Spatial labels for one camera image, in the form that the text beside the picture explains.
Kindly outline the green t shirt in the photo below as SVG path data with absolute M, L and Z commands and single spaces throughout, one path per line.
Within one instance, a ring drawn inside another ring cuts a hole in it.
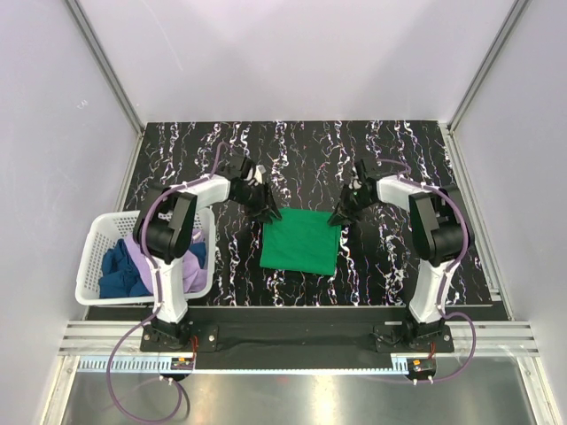
M 342 229 L 328 223 L 330 213 L 284 208 L 281 216 L 263 225 L 260 266 L 334 275 Z

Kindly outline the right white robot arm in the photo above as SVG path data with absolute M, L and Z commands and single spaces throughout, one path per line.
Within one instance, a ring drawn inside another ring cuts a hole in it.
M 409 213 L 412 244 L 420 259 L 414 295 L 399 326 L 388 334 L 374 330 L 371 336 L 377 348 L 407 347 L 418 352 L 443 340 L 449 285 L 474 243 L 474 232 L 456 186 L 414 182 L 407 177 L 410 171 L 391 159 L 355 161 L 351 181 L 343 186 L 328 224 L 354 224 L 365 209 L 377 204 Z

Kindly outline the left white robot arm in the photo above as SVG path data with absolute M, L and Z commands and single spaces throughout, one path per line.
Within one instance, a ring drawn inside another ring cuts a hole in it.
M 197 342 L 183 287 L 183 257 L 198 215 L 227 201 L 243 206 L 246 215 L 260 223 L 281 218 L 268 171 L 248 157 L 233 157 L 191 182 L 157 185 L 148 191 L 132 232 L 149 267 L 154 296 L 143 339 L 174 351 Z

